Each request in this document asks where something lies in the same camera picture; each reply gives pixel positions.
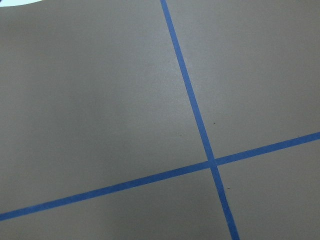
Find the tiled floor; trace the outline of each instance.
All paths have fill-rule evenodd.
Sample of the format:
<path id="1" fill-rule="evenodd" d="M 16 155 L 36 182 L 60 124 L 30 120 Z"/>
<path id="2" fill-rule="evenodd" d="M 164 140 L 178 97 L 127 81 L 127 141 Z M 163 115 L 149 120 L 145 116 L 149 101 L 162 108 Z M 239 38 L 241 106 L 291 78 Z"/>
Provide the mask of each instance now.
<path id="1" fill-rule="evenodd" d="M 216 158 L 319 132 L 320 3 L 167 4 Z M 44 0 L 0 23 L 0 219 L 207 160 L 160 0 Z M 317 238 L 319 144 L 218 167 L 240 239 Z M 194 171 L 0 221 L 1 239 L 231 239 Z"/>

